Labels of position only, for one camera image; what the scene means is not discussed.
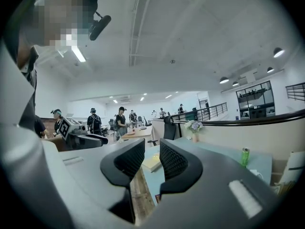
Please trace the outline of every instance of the glass wall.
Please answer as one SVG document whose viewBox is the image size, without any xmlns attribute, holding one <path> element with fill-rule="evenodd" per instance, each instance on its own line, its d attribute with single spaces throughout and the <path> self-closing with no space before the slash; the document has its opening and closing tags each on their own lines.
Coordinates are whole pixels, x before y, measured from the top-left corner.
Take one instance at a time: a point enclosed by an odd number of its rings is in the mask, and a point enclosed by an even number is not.
<svg viewBox="0 0 305 229">
<path fill-rule="evenodd" d="M 236 92 L 241 119 L 255 119 L 275 115 L 270 81 Z"/>
</svg>

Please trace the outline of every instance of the soda can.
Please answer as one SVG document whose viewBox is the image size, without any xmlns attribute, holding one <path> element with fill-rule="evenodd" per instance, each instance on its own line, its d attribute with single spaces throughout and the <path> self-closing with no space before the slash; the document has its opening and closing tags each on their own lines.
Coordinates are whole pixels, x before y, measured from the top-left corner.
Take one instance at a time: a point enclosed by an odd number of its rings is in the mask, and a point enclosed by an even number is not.
<svg viewBox="0 0 305 229">
<path fill-rule="evenodd" d="M 244 147 L 243 151 L 242 151 L 242 161 L 241 161 L 241 164 L 244 167 L 247 167 L 247 165 L 248 165 L 249 154 L 250 154 L 250 149 L 247 147 Z"/>
</svg>

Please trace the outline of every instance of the flower vase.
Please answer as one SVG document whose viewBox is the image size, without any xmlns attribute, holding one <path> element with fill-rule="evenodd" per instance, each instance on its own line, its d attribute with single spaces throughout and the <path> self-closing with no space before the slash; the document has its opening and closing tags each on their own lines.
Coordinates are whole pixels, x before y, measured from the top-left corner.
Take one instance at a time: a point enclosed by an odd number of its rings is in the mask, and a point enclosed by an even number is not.
<svg viewBox="0 0 305 229">
<path fill-rule="evenodd" d="M 193 143 L 198 143 L 198 135 L 197 135 L 197 133 L 193 133 L 192 141 L 193 141 Z"/>
</svg>

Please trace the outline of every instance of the light blue desk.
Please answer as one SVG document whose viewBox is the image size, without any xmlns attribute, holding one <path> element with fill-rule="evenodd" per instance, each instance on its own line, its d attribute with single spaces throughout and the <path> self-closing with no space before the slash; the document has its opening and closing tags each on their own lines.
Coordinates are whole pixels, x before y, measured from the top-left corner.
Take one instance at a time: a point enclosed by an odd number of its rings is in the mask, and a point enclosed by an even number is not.
<svg viewBox="0 0 305 229">
<path fill-rule="evenodd" d="M 217 153 L 220 153 L 223 155 L 227 155 L 228 157 L 236 160 L 237 162 L 241 161 L 241 155 L 242 155 L 241 150 L 215 146 L 215 145 L 211 145 L 211 144 L 207 144 L 207 143 L 203 143 L 203 142 L 193 143 L 191 140 L 187 140 L 185 137 L 176 139 L 175 142 L 177 142 L 177 145 L 197 146 L 200 148 L 204 148 L 206 150 L 210 150 L 210 151 L 217 152 Z M 153 156 L 153 154 L 159 153 L 159 152 L 160 152 L 159 145 L 154 146 L 154 147 L 149 147 L 145 150 L 145 158 L 150 158 Z M 268 185 L 270 184 L 271 171 L 272 171 L 271 154 L 253 152 L 250 149 L 250 155 L 249 155 L 247 168 L 249 170 L 251 170 L 251 169 L 257 170 L 259 173 L 262 174 L 263 180 Z M 146 180 L 148 189 L 151 193 L 152 199 L 153 199 L 155 205 L 157 205 L 155 195 L 160 193 L 160 185 L 161 185 L 161 183 L 165 182 L 163 167 L 162 166 L 159 167 L 157 170 L 155 170 L 152 173 L 149 170 L 147 170 L 145 167 L 143 167 L 142 169 L 143 169 L 145 180 Z"/>
</svg>

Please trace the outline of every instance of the person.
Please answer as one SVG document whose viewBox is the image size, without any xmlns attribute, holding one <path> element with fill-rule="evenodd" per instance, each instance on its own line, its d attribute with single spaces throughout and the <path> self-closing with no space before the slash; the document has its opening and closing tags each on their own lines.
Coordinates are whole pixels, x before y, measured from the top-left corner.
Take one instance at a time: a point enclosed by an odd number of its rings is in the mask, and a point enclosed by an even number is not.
<svg viewBox="0 0 305 229">
<path fill-rule="evenodd" d="M 39 116 L 35 115 L 35 124 L 34 124 L 34 129 L 39 136 L 39 138 L 44 138 L 46 135 L 46 127 L 44 126 L 43 122 L 39 118 Z"/>
<path fill-rule="evenodd" d="M 157 112 L 153 111 L 152 116 L 153 116 L 153 118 L 156 118 L 157 117 Z"/>
<path fill-rule="evenodd" d="M 127 133 L 127 125 L 126 125 L 126 119 L 124 116 L 125 112 L 124 107 L 119 108 L 119 113 L 116 115 L 116 122 L 117 122 L 117 127 L 119 129 L 120 136 L 123 136 Z"/>
<path fill-rule="evenodd" d="M 55 109 L 51 113 L 53 113 L 53 118 L 55 120 L 55 124 L 54 124 L 55 132 L 53 133 L 53 137 L 56 137 L 59 134 L 59 127 L 60 127 L 61 122 L 62 122 L 61 110 L 60 109 Z"/>
<path fill-rule="evenodd" d="M 184 111 L 183 111 L 183 104 L 180 104 L 180 107 L 178 109 L 178 114 L 182 114 Z"/>
<path fill-rule="evenodd" d="M 129 114 L 129 122 L 132 123 L 132 127 L 137 128 L 138 127 L 138 122 L 137 122 L 137 114 L 131 110 L 130 114 Z"/>
<path fill-rule="evenodd" d="M 62 31 L 68 34 L 73 28 L 78 29 L 76 25 L 88 31 L 96 10 L 97 0 L 23 0 L 9 19 L 3 33 L 4 43 L 18 69 L 34 88 L 20 119 L 21 127 L 34 131 L 37 86 L 34 64 L 38 58 L 35 45 L 52 46 L 61 40 Z M 48 141 L 64 147 L 61 137 Z"/>
<path fill-rule="evenodd" d="M 102 135 L 101 126 L 102 126 L 101 118 L 96 114 L 96 109 L 91 108 L 90 116 L 88 117 L 87 120 L 88 131 L 90 131 L 91 134 Z"/>
<path fill-rule="evenodd" d="M 166 116 L 166 112 L 165 111 L 163 111 L 163 108 L 160 108 L 160 118 L 164 118 L 165 116 Z"/>
</svg>

